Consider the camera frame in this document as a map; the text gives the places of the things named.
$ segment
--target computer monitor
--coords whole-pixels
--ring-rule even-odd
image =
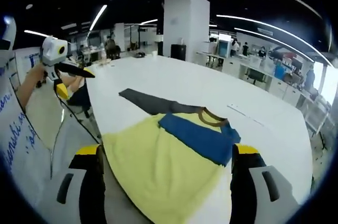
[[[299,60],[297,59],[292,59],[291,65],[293,65],[295,68],[301,70],[303,63],[301,63]]]

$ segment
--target white table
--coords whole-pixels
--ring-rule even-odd
[[[241,143],[257,148],[266,164],[273,165],[291,183],[298,203],[307,199],[312,152],[302,113],[295,107],[225,73],[166,57],[119,59],[104,67],[92,65],[91,70],[96,78],[87,79],[88,91],[102,134],[121,131],[149,116],[118,95],[126,88],[182,104],[206,106],[228,118]],[[229,222],[228,175],[224,174],[190,223],[211,219],[213,223]]]

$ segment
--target yellow robot part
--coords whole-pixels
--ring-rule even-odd
[[[99,147],[99,144],[96,145],[90,145],[90,146],[85,146],[81,149],[79,149],[76,154],[77,155],[88,155],[88,154],[96,154],[97,148]]]
[[[93,76],[95,76],[87,67],[85,67],[83,70],[87,71],[87,72],[91,73]]]
[[[56,92],[57,95],[60,96],[62,99],[68,100],[68,91],[67,88],[65,87],[65,84],[63,83],[57,84]]]
[[[252,146],[242,145],[242,144],[235,144],[238,148],[239,154],[258,154],[258,150]]]

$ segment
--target white pillar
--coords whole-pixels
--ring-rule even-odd
[[[170,57],[172,44],[186,45],[185,60],[192,62],[200,44],[209,40],[210,2],[164,0],[163,55]]]
[[[116,23],[114,28],[114,41],[116,45],[120,46],[121,52],[126,50],[125,47],[125,24]]]

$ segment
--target whiteboard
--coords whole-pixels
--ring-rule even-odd
[[[35,207],[51,178],[51,153],[22,112],[5,74],[0,76],[0,154],[17,188]]]

